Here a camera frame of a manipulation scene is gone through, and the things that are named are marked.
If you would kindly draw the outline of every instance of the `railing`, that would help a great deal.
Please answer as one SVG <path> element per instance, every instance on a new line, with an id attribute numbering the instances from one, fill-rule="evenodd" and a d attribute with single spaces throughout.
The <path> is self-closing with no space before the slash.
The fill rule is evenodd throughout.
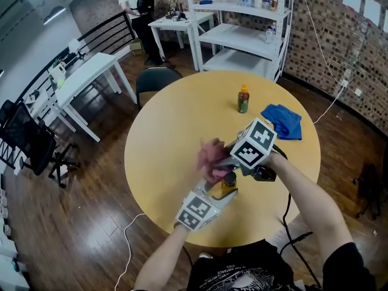
<path id="1" fill-rule="evenodd" d="M 128 20 L 128 16 L 125 12 L 119 13 L 106 21 L 100 23 L 96 27 L 89 30 L 87 33 L 78 38 L 78 41 L 84 41 L 85 45 L 81 48 L 84 50 L 88 48 L 88 52 L 102 52 L 107 54 L 115 54 L 117 51 L 128 45 L 135 39 L 132 27 Z M 40 90 L 43 85 L 50 80 L 49 68 L 57 59 L 64 59 L 67 61 L 67 65 L 74 64 L 78 59 L 75 54 L 69 52 L 69 48 L 65 48 L 61 53 L 56 55 L 26 86 L 20 96 L 17 98 L 15 103 L 24 101 L 27 97 L 28 92 L 33 89 Z M 47 77 L 43 82 L 36 86 L 37 81 L 47 73 Z M 49 109 L 44 113 L 42 118 L 47 116 Z M 15 169 L 15 162 L 18 160 L 20 150 L 15 156 L 15 150 L 11 148 L 3 139 L 0 139 L 0 161 L 6 163 L 12 169 Z"/>

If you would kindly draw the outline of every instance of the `round wooden table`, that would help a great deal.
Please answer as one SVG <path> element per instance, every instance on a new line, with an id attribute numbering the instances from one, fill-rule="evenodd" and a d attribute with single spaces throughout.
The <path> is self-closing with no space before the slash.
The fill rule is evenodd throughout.
<path id="1" fill-rule="evenodd" d="M 237 111 L 241 85 L 249 86 L 249 109 Z M 321 151 L 310 116 L 288 91 L 260 76 L 233 71 L 197 73 L 157 93 L 140 111 L 125 146 L 125 173 L 133 197 L 160 228 L 171 232 L 182 200 L 200 179 L 195 174 L 201 138 L 236 139 L 269 104 L 282 104 L 302 116 L 303 140 L 276 140 L 313 182 L 319 175 Z M 238 195 L 220 216 L 192 232 L 188 242 L 209 247 L 235 247 L 270 238 L 283 228 L 288 191 L 283 183 L 256 182 L 237 174 Z M 287 220 L 298 214 L 292 202 Z"/>

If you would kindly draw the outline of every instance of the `black t-shirt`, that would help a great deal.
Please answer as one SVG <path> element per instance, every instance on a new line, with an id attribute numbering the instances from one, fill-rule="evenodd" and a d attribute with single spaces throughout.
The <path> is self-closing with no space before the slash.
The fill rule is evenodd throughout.
<path id="1" fill-rule="evenodd" d="M 323 267 L 324 290 L 376 290 L 374 277 L 352 242 L 332 253 Z M 262 240 L 237 247 L 220 258 L 194 264 L 187 291 L 300 290 L 291 267 L 276 247 Z"/>

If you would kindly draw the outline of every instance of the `bottle with orange cap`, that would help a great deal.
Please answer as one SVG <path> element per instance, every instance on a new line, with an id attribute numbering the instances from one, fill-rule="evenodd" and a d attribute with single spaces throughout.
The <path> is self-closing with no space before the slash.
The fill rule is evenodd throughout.
<path id="1" fill-rule="evenodd" d="M 240 113 L 246 113 L 248 111 L 249 93 L 248 86 L 244 83 L 241 86 L 241 91 L 238 93 L 238 111 Z"/>

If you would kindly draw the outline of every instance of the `orange bottle cap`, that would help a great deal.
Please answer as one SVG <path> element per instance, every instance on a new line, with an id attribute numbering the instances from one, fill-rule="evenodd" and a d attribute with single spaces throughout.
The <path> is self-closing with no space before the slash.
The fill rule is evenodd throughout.
<path id="1" fill-rule="evenodd" d="M 241 86 L 241 91 L 242 91 L 243 93 L 247 93 L 247 92 L 248 92 L 248 85 L 244 83 L 244 84 Z"/>

